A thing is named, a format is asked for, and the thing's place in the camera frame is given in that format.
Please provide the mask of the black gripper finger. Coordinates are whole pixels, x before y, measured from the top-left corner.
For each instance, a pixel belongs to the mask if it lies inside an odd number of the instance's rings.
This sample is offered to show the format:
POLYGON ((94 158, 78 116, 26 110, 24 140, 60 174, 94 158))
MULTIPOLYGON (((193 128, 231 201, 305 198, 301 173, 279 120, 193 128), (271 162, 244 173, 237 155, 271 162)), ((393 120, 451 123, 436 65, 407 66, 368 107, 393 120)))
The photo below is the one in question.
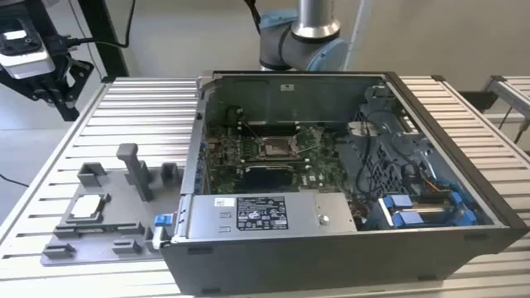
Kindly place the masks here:
POLYGON ((70 55, 53 58, 53 105, 65 122, 76 121, 80 112, 74 107, 78 96, 94 69, 92 63, 76 60, 70 55))
POLYGON ((10 77, 6 71, 1 71, 1 84, 32 101, 42 100, 49 105, 56 104, 56 98, 49 91, 53 87, 50 74, 41 74, 22 79, 10 77))

